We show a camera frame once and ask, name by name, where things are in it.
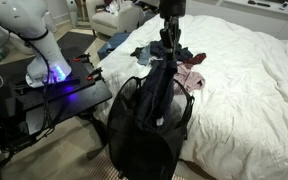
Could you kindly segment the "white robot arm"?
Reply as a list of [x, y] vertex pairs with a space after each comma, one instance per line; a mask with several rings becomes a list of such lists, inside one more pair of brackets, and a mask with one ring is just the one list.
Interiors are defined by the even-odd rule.
[[25, 76], [32, 88], [63, 82], [72, 72], [42, 20], [46, 12], [44, 0], [0, 0], [0, 29], [13, 33], [35, 53]]

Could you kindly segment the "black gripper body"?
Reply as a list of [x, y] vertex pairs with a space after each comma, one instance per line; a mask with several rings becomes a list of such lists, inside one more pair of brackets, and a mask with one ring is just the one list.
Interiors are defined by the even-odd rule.
[[179, 18], [186, 12], [186, 0], [160, 0], [159, 10], [160, 17], [164, 20], [164, 28], [160, 32], [178, 33]]

